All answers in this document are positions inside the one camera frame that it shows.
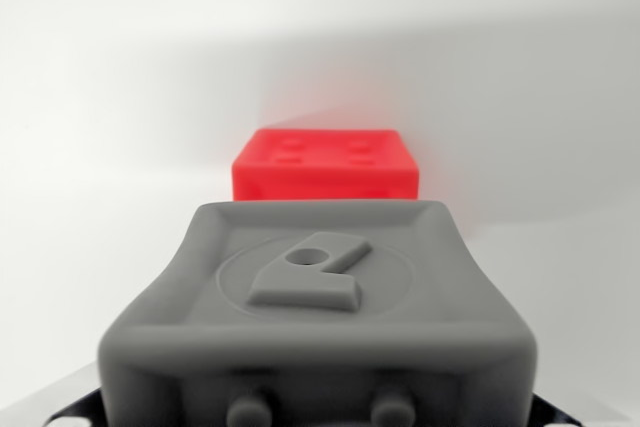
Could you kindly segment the black-tipped silver gripper left finger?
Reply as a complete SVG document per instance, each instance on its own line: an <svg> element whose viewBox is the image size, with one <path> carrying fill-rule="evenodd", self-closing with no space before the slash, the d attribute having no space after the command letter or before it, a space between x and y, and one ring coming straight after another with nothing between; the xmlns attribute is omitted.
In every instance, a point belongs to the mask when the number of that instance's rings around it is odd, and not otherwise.
<svg viewBox="0 0 640 427"><path fill-rule="evenodd" d="M106 426L95 362L28 395L1 411L2 426L47 426L75 417L79 425Z"/></svg>

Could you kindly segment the black-tipped silver gripper right finger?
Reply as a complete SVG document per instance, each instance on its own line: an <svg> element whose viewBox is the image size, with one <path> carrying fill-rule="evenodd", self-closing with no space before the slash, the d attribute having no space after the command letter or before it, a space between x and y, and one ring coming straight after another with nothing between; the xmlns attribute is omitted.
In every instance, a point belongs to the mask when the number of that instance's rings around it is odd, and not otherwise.
<svg viewBox="0 0 640 427"><path fill-rule="evenodd" d="M639 425L639 415L623 413L578 385L538 379L534 393L533 426Z"/></svg>

